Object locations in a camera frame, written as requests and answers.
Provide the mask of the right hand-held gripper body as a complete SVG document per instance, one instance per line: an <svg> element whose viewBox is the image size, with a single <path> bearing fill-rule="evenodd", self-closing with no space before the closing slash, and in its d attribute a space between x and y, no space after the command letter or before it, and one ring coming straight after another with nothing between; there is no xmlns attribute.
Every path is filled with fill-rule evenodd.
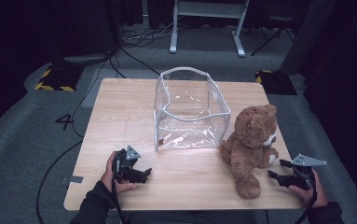
<svg viewBox="0 0 357 224"><path fill-rule="evenodd" d="M314 188L316 180L312 168L315 166L325 166L326 164L327 161L298 154L289 162L289 166L293 169L294 175L292 176L292 180L289 180L287 186L296 186L300 189Z"/></svg>

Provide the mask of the brown teddy bear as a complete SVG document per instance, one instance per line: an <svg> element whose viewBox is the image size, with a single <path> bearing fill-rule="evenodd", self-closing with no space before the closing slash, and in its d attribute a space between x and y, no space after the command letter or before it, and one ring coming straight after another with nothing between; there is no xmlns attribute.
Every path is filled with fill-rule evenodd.
<svg viewBox="0 0 357 224"><path fill-rule="evenodd" d="M236 191L242 199L256 199L261 194L254 168L268 168L279 152L272 144L276 140L277 107L248 106L235 119L234 131L219 146L222 161L231 167Z"/></svg>

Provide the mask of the white metal stand frame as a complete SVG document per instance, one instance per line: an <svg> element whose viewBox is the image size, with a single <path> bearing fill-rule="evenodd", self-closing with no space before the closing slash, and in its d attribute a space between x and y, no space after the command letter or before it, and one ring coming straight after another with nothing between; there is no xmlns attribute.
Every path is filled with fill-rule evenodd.
<svg viewBox="0 0 357 224"><path fill-rule="evenodd" d="M240 57L246 55L244 47L240 42L240 32L250 0L243 0L242 3L211 3L198 2L188 0L174 0L173 15L172 15L172 37L170 44L170 53L177 51L178 39L178 17L179 16L194 16L194 17L211 17L224 19L237 19L237 28L231 32L237 53Z"/></svg>

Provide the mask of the person's right hand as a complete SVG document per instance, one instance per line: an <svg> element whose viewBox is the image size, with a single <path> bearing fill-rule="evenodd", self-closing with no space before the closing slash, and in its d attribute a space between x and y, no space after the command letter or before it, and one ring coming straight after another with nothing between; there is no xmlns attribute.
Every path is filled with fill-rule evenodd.
<svg viewBox="0 0 357 224"><path fill-rule="evenodd" d="M299 197L304 204L312 204L312 208L318 208L328 205L328 200L326 193L323 189L323 184L315 170L313 170L315 176L315 189L310 188L307 190L301 189L297 186L289 186L288 189L293 192L297 197Z"/></svg>

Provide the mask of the grey padded column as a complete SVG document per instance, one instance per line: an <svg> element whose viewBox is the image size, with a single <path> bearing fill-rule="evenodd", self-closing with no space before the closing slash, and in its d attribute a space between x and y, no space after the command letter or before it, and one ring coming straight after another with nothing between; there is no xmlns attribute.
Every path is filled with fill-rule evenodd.
<svg viewBox="0 0 357 224"><path fill-rule="evenodd" d="M336 2L337 0L309 0L306 5L306 16L281 63L280 73L286 76L298 73L329 20Z"/></svg>

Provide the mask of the black yellow-striped base plate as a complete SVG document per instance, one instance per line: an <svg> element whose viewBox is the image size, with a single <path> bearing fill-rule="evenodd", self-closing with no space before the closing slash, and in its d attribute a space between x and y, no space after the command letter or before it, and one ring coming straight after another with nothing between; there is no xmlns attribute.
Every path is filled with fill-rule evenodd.
<svg viewBox="0 0 357 224"><path fill-rule="evenodd" d="M266 94L296 95L291 79L279 71L258 70L255 81L262 85Z"/></svg>
<svg viewBox="0 0 357 224"><path fill-rule="evenodd" d="M76 91L83 66L57 67L50 65L35 86L36 90Z"/></svg>

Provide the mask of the black tripod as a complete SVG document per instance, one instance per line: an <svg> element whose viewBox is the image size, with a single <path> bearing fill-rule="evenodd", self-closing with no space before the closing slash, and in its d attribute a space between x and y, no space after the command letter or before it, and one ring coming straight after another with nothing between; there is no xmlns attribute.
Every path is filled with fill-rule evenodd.
<svg viewBox="0 0 357 224"><path fill-rule="evenodd" d="M261 50L265 45L267 45L271 40L280 36L282 31L285 31L288 34L288 37L291 40L294 40L292 36L289 34L288 30L293 29L295 27L295 19L294 18L286 18L286 17L278 17L278 16L263 16L258 28L263 30L267 28L269 30L276 30L276 32L269 37L265 36L265 42L257 47L252 53L252 56Z"/></svg>

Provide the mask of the clear plastic storage bag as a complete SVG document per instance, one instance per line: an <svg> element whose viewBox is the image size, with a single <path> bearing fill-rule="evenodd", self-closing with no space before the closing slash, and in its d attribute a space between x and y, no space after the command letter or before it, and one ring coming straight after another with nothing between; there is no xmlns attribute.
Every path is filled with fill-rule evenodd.
<svg viewBox="0 0 357 224"><path fill-rule="evenodd" d="M230 113L208 73L193 67L164 71L153 109L155 150L219 147Z"/></svg>

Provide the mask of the person's left hand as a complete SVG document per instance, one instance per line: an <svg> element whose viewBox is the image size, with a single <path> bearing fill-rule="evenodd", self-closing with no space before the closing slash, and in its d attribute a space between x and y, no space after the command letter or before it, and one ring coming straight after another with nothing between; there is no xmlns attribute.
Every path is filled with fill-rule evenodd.
<svg viewBox="0 0 357 224"><path fill-rule="evenodd" d="M106 186L106 188L110 192L112 192L114 190L117 194L136 189L136 185L134 183L130 183L130 182L116 183L114 185L115 179L113 178L113 175L114 175L113 163L114 163L115 156L116 156L116 152L113 151L107 161L105 171L101 177L101 181L103 182L103 184Z"/></svg>

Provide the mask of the grey tape piece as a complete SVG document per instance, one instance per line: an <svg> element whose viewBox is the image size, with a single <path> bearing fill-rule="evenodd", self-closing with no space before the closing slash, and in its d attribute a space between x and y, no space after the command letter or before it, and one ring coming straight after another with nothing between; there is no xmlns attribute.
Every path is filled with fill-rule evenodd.
<svg viewBox="0 0 357 224"><path fill-rule="evenodd" d="M70 184L70 183L82 183L83 181L83 176L64 176L61 180L62 184Z"/></svg>

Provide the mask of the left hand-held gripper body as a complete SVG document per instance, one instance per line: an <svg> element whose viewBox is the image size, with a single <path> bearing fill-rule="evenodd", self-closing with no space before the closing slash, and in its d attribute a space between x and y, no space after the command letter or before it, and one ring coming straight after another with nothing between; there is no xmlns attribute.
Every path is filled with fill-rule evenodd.
<svg viewBox="0 0 357 224"><path fill-rule="evenodd" d="M140 157L141 155L132 146L119 150L113 164L114 179L118 183L122 183L123 181L128 181L125 179L126 176L138 175L133 166Z"/></svg>

